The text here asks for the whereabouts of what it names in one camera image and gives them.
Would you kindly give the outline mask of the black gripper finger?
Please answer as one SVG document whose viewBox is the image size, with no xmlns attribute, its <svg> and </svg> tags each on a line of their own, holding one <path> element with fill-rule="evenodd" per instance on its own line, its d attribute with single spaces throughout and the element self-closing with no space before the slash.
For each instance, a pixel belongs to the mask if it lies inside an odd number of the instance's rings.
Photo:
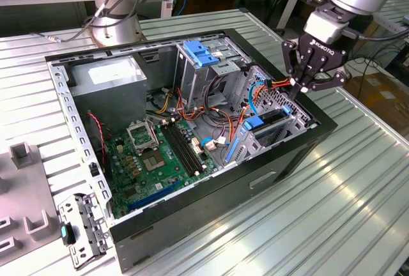
<svg viewBox="0 0 409 276">
<path fill-rule="evenodd" d="M 312 48 L 301 49 L 299 40 L 285 40 L 282 42 L 282 55 L 286 72 L 289 75 L 291 90 L 289 99 L 295 99 L 299 92 L 307 89 L 306 85 L 311 80 Z"/>
<path fill-rule="evenodd" d="M 311 80 L 306 85 L 307 89 L 303 89 L 302 92 L 306 93 L 309 90 L 321 91 L 345 84 L 348 81 L 348 73 L 343 68 L 346 60 L 347 56 L 345 54 L 336 54 L 334 57 L 330 57 L 313 53 L 309 63 L 311 66 Z M 335 70 L 335 73 L 329 78 L 316 79 L 319 73 L 327 73 L 331 70 Z"/>
</svg>

